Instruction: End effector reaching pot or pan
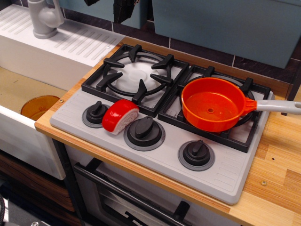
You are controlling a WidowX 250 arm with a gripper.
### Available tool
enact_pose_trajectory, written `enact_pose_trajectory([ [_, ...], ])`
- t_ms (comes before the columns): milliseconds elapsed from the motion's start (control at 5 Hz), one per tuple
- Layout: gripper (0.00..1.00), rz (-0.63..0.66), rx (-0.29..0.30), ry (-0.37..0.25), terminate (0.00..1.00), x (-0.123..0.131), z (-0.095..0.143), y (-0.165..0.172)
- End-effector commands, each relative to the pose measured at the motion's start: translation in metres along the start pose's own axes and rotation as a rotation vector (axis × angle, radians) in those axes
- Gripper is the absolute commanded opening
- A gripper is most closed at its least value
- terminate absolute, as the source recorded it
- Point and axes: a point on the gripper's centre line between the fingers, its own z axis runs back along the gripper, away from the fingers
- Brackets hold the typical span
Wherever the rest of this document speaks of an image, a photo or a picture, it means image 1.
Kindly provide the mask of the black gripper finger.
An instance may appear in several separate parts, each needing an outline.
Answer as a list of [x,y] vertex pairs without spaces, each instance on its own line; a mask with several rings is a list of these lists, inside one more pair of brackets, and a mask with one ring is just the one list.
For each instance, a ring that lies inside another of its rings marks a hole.
[[135,0],[115,0],[113,4],[114,23],[121,24],[132,16]]
[[91,6],[95,3],[97,3],[99,0],[84,0],[87,6]]

